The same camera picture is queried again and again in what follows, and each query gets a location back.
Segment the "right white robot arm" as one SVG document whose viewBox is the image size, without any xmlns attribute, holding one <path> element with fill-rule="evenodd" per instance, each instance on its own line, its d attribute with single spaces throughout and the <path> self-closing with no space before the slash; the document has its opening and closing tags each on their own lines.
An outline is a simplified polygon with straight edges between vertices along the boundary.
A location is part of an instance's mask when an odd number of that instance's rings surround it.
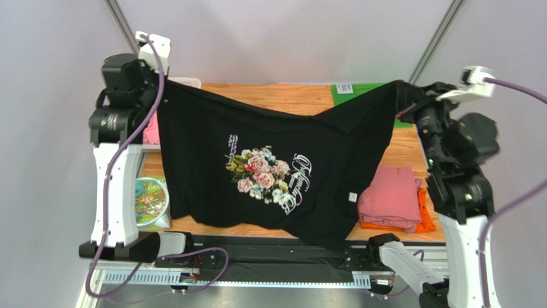
<svg viewBox="0 0 547 308">
<path fill-rule="evenodd" d="M 492 119 L 478 113 L 450 117 L 461 103 L 490 98 L 494 87 L 484 81 L 467 81 L 461 87 L 401 82 L 396 90 L 395 118 L 416 126 L 428 163 L 426 183 L 446 238 L 449 273 L 427 266 L 394 234 L 371 237 L 368 260 L 398 274 L 421 307 L 497 307 L 487 276 L 493 190 L 480 166 L 498 153 L 498 131 Z"/>
</svg>

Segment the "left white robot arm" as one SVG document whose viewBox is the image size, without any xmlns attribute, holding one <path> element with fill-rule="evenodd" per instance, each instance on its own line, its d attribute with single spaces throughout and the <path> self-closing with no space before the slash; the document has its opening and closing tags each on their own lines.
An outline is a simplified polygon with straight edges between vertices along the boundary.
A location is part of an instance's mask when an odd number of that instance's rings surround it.
<svg viewBox="0 0 547 308">
<path fill-rule="evenodd" d="M 86 259 L 151 263 L 184 252 L 183 232 L 142 232 L 135 217 L 136 183 L 143 166 L 143 129 L 158 107 L 168 75 L 166 56 L 108 57 L 105 88 L 89 118 L 97 171 L 97 204 Z"/>
</svg>

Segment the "black floral t shirt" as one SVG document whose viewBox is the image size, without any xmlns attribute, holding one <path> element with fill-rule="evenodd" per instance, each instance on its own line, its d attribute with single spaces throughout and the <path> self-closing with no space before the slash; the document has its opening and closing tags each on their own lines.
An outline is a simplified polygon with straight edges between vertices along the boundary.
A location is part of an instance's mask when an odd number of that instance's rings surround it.
<svg viewBox="0 0 547 308">
<path fill-rule="evenodd" d="M 254 107 L 169 81 L 157 111 L 174 219 L 284 230 L 337 250 L 358 222 L 390 135 Z"/>
</svg>

